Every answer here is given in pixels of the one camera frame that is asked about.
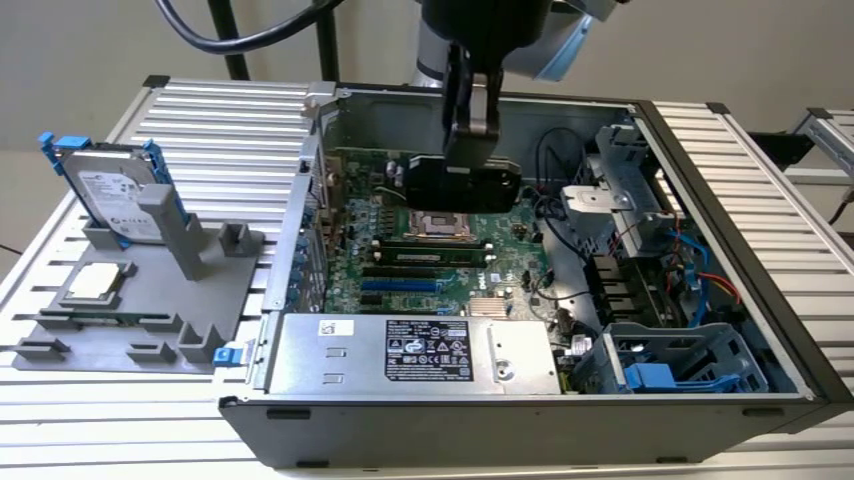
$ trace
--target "white wall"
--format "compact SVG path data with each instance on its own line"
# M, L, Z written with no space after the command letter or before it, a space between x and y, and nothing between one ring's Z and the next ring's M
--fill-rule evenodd
M207 2L175 3L212 36ZM248 33L308 0L232 3ZM410 80L416 12L412 0L348 0L339 7L346 81ZM506 88L722 101L749 127L782 129L803 106L854 105L851 18L850 0L635 0L595 26L563 82L510 77ZM250 54L250 67L259 80L316 79L314 30ZM4 0L0 149L31 148L45 128L103 136L148 73L227 77L222 58L183 43L151 0Z

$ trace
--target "capacitor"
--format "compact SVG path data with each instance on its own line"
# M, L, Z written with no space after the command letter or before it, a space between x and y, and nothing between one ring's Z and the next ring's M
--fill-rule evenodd
M395 187L403 188L403 167L398 165L398 170L395 171Z
M398 173L398 163L394 160L388 160L386 163L386 176L388 178L395 178L395 174Z

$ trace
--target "blue latch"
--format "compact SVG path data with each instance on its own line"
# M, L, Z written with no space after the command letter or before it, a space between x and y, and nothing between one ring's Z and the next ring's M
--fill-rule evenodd
M72 150L82 150L90 146L92 139L90 137L64 136L53 144L57 148L69 148Z
M666 363L635 363L625 370L626 382L633 391L674 390L677 381Z
M239 367L243 365L243 349L220 347L214 352L215 367Z

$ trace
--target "blue clip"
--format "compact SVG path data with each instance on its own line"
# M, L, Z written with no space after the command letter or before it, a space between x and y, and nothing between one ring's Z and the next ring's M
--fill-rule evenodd
M59 161L56 150L53 149L53 132L44 132L39 135L39 143L41 144L41 153L48 157L53 171L57 175L64 175L65 170L63 169L63 162Z
M243 349L220 347L214 352L214 366L215 367L239 367L243 365Z
M677 381L666 363L635 363L623 371L633 391L670 391L677 388Z
M92 144L92 139L90 137L77 137L65 135L56 141L57 148L67 148L69 150L83 150Z

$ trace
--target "power cable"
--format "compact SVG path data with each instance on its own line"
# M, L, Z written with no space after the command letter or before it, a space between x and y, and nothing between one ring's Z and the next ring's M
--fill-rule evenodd
M166 18L166 21L184 41L203 52L212 53L215 55L236 55L258 50L259 48L268 47L274 43L292 37L307 27L314 25L319 18L327 12L332 11L332 9L335 9L335 7L338 7L343 2L344 0L322 0L312 2L312 4L296 15L268 29L254 33L252 35L247 35L246 37L227 40L212 40L199 35L190 28L175 11L175 7L172 7L172 2L170 0L155 0L155 4L160 9L160 13Z

